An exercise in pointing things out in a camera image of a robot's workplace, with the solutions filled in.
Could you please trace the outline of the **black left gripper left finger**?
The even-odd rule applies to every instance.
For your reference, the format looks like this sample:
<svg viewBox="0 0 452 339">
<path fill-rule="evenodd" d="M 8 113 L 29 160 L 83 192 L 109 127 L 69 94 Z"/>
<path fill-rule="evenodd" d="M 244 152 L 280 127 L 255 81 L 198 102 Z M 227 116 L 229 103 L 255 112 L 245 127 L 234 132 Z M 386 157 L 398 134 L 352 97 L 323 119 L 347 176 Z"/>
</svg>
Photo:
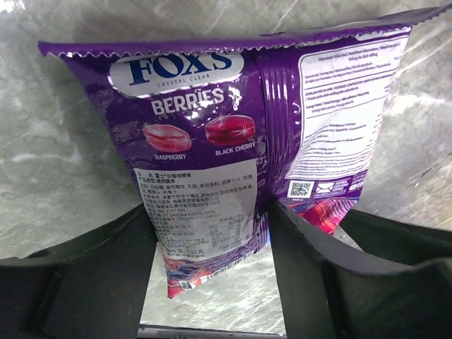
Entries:
<svg viewBox="0 0 452 339">
<path fill-rule="evenodd" d="M 143 206 L 1 260 L 2 338 L 136 338 L 157 240 Z"/>
</svg>

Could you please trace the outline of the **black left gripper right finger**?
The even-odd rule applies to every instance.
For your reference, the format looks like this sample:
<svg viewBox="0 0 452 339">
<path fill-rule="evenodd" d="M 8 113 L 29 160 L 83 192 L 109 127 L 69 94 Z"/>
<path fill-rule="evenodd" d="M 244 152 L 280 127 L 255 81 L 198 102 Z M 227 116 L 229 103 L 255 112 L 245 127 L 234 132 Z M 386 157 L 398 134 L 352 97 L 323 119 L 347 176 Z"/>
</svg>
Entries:
<svg viewBox="0 0 452 339">
<path fill-rule="evenodd" d="M 450 338 L 451 233 L 351 210 L 350 246 L 268 206 L 289 338 Z"/>
</svg>

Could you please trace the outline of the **purple Fox's berries bag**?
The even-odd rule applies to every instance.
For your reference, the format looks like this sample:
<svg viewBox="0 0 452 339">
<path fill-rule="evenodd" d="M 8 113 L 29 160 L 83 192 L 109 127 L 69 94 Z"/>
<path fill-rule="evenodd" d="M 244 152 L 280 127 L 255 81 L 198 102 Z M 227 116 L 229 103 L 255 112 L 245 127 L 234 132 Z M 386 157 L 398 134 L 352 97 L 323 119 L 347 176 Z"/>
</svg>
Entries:
<svg viewBox="0 0 452 339">
<path fill-rule="evenodd" d="M 359 200 L 412 28 L 445 11 L 255 38 L 38 48 L 67 65 L 108 129 L 172 298 L 260 251 L 270 200 L 334 232 Z"/>
</svg>

